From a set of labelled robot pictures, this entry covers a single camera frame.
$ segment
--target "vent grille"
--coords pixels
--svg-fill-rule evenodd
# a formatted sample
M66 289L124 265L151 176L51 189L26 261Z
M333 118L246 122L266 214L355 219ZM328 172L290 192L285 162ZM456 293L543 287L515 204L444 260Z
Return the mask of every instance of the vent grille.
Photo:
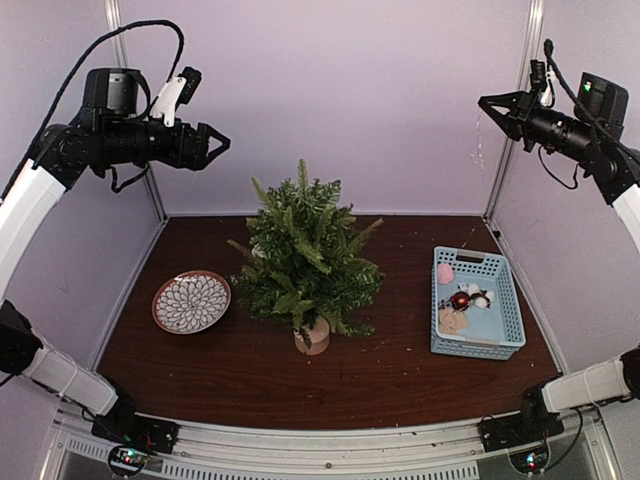
M71 436L67 443L67 451L106 462L109 447L91 440ZM145 469L148 475L169 480L315 480L327 478L326 475L277 475L223 470L219 468L181 463L180 461L162 459L160 472ZM390 475L330 475L332 480L479 480L476 462L465 462L444 467L413 470L404 474Z
M164 461L162 476L171 480L295 480L320 478L319 475L259 475L221 472L219 469L181 465ZM479 480L476 462L429 468L404 475L331 475L333 480Z
M106 460L109 454L109 451L103 446L75 437L69 439L67 450L96 460Z

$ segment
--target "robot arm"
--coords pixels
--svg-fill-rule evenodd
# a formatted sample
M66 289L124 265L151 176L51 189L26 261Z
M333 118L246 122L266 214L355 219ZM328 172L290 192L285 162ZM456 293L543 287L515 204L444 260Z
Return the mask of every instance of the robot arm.
M574 101L577 119L545 106L546 69L536 60L531 61L529 92L481 97L478 104L510 139L522 139L525 151L531 152L539 143L549 154L559 152L578 162L585 177L593 176L605 202L613 206L640 252L640 152L620 143L628 93L612 82L583 73L578 95L573 95L552 52L553 44L547 40L547 65ZM640 398L640 347L528 389L521 413L499 422L483 421L480 432L486 450L509 448L522 444L523 439L533 442L545 434L561 433L561 412L633 398Z
M92 70L78 116L71 125L45 130L0 205L0 371L30 378L80 405L94 419L93 432L98 436L117 441L149 432L157 438L155 450L165 452L175 442L175 424L136 416L135 404L125 392L56 350L5 296L39 226L87 167L104 177L118 164L144 168L157 160L197 171L229 149L230 140L210 125L200 123L194 129L175 118L176 108L191 99L200 77L200 72L187 67L170 79L147 119L134 117L138 86L148 88L140 72ZM211 152L210 138L220 141Z

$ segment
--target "wooden pot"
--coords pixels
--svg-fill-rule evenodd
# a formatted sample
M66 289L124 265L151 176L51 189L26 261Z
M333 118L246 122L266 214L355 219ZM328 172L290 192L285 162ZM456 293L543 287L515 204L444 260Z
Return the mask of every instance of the wooden pot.
M304 338L299 333L293 332L293 339L296 348L305 355L318 355L324 352L329 346L331 339L331 328L329 323L322 317L316 318L316 324L312 330L309 330L309 338L311 339L311 347L307 347Z

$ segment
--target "green fern plant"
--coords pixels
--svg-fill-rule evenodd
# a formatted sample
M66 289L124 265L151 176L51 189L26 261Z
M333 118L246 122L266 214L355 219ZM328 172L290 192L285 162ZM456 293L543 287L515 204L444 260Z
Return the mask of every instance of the green fern plant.
M360 251L382 219L356 230L353 205L338 206L340 181L309 183L304 160L297 184L286 179L265 190L252 181L263 208L247 219L250 247L229 240L247 261L231 278L243 293L243 305L253 317L282 323L307 342L318 316L335 333L373 333L373 327L350 321L348 314L370 305L380 289L383 275Z

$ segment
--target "white arm segment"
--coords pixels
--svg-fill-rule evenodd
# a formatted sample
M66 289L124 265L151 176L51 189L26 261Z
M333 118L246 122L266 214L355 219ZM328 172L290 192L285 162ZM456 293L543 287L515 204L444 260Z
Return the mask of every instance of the white arm segment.
M542 398L550 413L629 395L620 358L565 375L542 388Z
M44 347L22 376L45 385L58 396L73 400L95 415L106 415L118 396L104 378L80 366L68 355L56 350L41 335L34 332Z
M640 252L640 188L633 185L613 202L613 209L627 227L633 243Z
M9 281L40 224L64 195L65 187L29 160L0 205L0 304ZM101 376L79 367L38 336L44 348L22 375L87 407L106 414L117 400L114 388Z
M65 192L49 172L32 167L27 161L0 206L0 304L31 239Z

